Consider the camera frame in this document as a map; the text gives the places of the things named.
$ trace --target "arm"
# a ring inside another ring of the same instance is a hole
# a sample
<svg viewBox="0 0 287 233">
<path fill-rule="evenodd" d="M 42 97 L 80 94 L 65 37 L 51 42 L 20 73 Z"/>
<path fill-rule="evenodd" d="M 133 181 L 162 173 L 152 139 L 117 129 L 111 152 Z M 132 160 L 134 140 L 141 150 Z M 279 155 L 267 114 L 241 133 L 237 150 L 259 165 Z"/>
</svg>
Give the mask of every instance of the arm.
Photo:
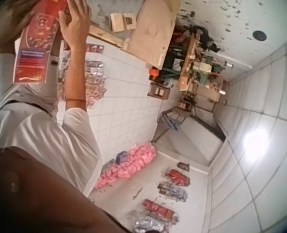
<svg viewBox="0 0 287 233">
<path fill-rule="evenodd" d="M 0 5 L 0 50 L 29 23 L 31 10 L 38 1 L 7 0 Z"/>
<path fill-rule="evenodd" d="M 86 111 L 84 60 L 86 50 L 71 51 L 65 82 L 66 110 L 81 108 Z"/>
<path fill-rule="evenodd" d="M 84 61 L 91 9 L 85 0 L 68 0 L 68 6 L 72 18 L 68 25 L 65 13 L 59 12 L 61 32 L 71 50 L 65 82 L 66 110 L 81 108 L 86 111 Z"/>
</svg>

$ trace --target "pink item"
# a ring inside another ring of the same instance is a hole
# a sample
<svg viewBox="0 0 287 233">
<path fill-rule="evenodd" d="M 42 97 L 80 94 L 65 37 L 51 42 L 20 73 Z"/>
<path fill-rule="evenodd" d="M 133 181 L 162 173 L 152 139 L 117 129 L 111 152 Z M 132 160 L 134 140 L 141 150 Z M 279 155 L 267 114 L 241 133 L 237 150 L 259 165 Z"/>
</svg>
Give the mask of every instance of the pink item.
<svg viewBox="0 0 287 233">
<path fill-rule="evenodd" d="M 104 172 L 98 178 L 95 188 L 103 188 L 119 178 L 131 177 L 144 166 L 151 163 L 156 155 L 156 150 L 151 143 L 145 143 L 141 146 L 135 145 L 129 150 L 127 161 L 121 165 L 113 165 Z"/>
</svg>

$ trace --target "tiled floor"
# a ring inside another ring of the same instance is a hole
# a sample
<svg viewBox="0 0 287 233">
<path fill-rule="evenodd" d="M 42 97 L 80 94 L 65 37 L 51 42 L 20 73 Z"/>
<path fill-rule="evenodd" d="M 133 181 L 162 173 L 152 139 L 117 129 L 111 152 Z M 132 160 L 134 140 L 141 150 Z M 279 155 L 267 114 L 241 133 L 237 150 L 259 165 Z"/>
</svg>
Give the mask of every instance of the tiled floor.
<svg viewBox="0 0 287 233">
<path fill-rule="evenodd" d="M 151 141 L 160 111 L 175 106 L 180 93 L 173 85 L 170 98 L 148 97 L 150 81 L 147 64 L 105 42 L 89 37 L 88 43 L 104 45 L 104 53 L 88 53 L 86 60 L 102 61 L 105 67 L 104 98 L 88 110 L 103 163 L 136 143 Z M 63 120 L 64 102 L 59 103 L 58 121 Z"/>
</svg>

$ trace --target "orange object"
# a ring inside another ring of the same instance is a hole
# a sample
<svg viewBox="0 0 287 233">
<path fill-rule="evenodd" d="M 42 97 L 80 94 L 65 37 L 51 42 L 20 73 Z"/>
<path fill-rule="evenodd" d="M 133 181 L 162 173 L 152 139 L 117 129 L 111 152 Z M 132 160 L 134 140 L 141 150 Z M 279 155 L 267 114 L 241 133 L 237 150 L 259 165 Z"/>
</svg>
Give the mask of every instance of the orange object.
<svg viewBox="0 0 287 233">
<path fill-rule="evenodd" d="M 159 75 L 159 70 L 158 69 L 150 69 L 149 74 L 152 75 L 153 77 L 157 77 Z"/>
</svg>

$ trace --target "person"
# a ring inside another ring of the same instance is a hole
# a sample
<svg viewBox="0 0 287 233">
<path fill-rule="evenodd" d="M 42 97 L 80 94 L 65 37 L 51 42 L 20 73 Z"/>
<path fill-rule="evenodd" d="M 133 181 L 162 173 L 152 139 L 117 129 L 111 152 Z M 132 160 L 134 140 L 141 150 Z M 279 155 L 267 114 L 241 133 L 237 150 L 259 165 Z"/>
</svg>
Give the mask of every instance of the person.
<svg viewBox="0 0 287 233">
<path fill-rule="evenodd" d="M 70 23 L 63 12 L 59 16 L 61 34 L 71 47 L 63 124 L 55 121 L 60 39 L 54 42 L 58 46 L 51 51 L 45 84 L 12 84 L 13 42 L 36 2 L 0 5 L 0 232 L 129 232 L 86 198 L 101 160 L 85 107 L 91 17 L 85 0 L 68 0 Z"/>
<path fill-rule="evenodd" d="M 0 148 L 16 146 L 24 149 L 88 196 L 102 167 L 85 100 L 84 61 L 91 10 L 85 1 L 69 1 L 72 21 L 68 25 L 65 13 L 60 13 L 61 33 L 53 43 L 46 83 L 13 84 L 15 35 L 30 16 L 26 16 L 15 30 L 7 28 L 11 26 L 8 22 L 26 11 L 19 2 L 30 8 L 37 0 L 18 0 L 15 6 L 9 4 L 12 1 L 5 2 L 0 9 Z M 12 34 L 5 37 L 2 33 L 6 30 Z M 60 125 L 56 114 L 62 36 L 71 48 L 71 61 L 64 86 L 66 112 Z"/>
</svg>

